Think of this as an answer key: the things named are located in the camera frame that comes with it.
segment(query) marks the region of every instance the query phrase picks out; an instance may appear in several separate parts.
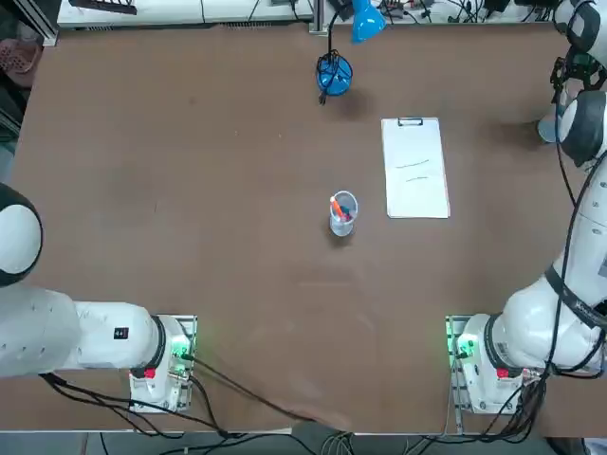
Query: brown table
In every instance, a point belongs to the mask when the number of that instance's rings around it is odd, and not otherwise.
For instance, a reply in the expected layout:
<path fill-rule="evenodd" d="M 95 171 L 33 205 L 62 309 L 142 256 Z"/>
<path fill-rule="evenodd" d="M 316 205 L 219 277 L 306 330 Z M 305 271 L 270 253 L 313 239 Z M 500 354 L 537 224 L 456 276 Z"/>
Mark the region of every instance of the brown table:
<path fill-rule="evenodd" d="M 197 314 L 200 355 L 335 427 L 438 432 L 444 317 L 501 310 L 564 239 L 571 208 L 532 122 L 566 43 L 532 26 L 403 27 L 356 47 L 349 33 L 335 43 L 354 86 L 325 107 L 325 40 L 303 26 L 66 33 L 40 65 L 12 180 L 46 226 L 28 282 Z M 440 118 L 449 220 L 386 216 L 380 119 L 403 116 Z M 360 216 L 336 245 L 327 201 L 344 188 Z M 125 372 L 67 377 L 128 393 Z M 37 378 L 2 386 L 2 429 L 125 428 Z M 604 387 L 551 380 L 541 431 L 606 436 Z M 209 389 L 229 428 L 291 424 Z"/>

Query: metal bracket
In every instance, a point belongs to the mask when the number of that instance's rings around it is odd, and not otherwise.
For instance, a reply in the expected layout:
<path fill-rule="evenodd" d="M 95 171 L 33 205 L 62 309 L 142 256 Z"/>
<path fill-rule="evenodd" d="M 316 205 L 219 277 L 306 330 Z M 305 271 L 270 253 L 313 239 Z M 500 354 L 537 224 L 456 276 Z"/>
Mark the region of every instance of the metal bracket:
<path fill-rule="evenodd" d="M 464 419 L 462 410 L 469 410 L 470 398 L 466 378 L 462 372 L 462 368 L 457 362 L 455 355 L 457 353 L 457 338 L 462 335 L 466 322 L 470 316 L 447 316 L 445 317 L 445 331 L 447 335 L 447 350 L 449 352 L 449 365 L 451 369 L 451 393 L 453 394 L 453 408 L 455 414 L 455 427 L 457 434 L 464 434 Z"/>
<path fill-rule="evenodd" d="M 190 374 L 193 372 L 193 362 L 190 360 L 183 360 L 179 357 L 168 356 L 170 352 L 175 348 L 184 345 L 185 338 L 188 339 L 186 343 L 189 349 L 188 354 L 195 355 L 196 351 L 196 332 L 198 316 L 183 316 L 183 315 L 157 315 L 165 327 L 167 323 L 171 326 L 171 331 L 168 332 L 165 348 L 165 360 L 162 361 L 164 364 L 156 369 L 157 377 L 168 377 L 168 386 L 166 391 L 167 400 L 163 403 L 158 402 L 161 407 L 165 409 L 173 410 L 187 410 L 192 404 L 192 383 L 189 381 Z M 146 382 L 146 379 L 135 379 L 131 374 L 129 376 L 131 386 L 131 397 L 141 401 L 150 401 L 147 399 L 148 388 L 153 388 L 154 384 Z M 133 410 L 137 412 L 150 412 L 150 413 L 161 413 L 163 410 L 156 408 L 149 408 L 142 405 L 134 405 Z"/>

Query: desk lamp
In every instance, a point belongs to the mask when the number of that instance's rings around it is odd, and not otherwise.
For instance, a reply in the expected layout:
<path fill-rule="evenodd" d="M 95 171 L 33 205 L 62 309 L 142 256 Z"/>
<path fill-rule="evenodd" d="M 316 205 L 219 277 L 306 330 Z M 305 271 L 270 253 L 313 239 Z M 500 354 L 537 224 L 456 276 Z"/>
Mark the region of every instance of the desk lamp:
<path fill-rule="evenodd" d="M 321 95 L 319 96 L 320 104 L 326 102 L 327 96 L 338 97 L 339 95 L 343 95 L 352 83 L 352 66 L 332 47 L 333 25 L 340 12 L 350 5 L 354 7 L 352 42 L 355 45 L 367 41 L 386 27 L 386 20 L 371 5 L 371 0 L 352 0 L 352 2 L 341 5 L 335 11 L 328 29 L 329 50 L 316 63 L 316 84 L 321 89 Z"/>

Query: clipboard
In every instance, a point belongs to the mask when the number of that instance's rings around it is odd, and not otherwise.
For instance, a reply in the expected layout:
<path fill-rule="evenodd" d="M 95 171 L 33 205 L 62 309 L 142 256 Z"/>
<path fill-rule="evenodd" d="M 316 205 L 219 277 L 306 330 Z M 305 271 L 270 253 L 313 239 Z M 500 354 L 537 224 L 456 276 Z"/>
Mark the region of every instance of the clipboard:
<path fill-rule="evenodd" d="M 388 216 L 449 218 L 438 118 L 385 118 L 381 136 Z"/>

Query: pen holder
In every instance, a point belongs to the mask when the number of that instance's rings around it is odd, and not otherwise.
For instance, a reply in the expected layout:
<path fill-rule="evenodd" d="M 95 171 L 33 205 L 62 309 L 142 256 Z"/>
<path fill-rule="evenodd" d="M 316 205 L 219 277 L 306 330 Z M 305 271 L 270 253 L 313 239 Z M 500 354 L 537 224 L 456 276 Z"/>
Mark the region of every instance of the pen holder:
<path fill-rule="evenodd" d="M 329 226 L 331 231 L 338 237 L 345 237 L 352 233 L 354 220 L 359 216 L 359 202 L 350 191 L 338 191 L 333 197 L 340 206 L 340 216 L 333 204 L 329 205 Z"/>

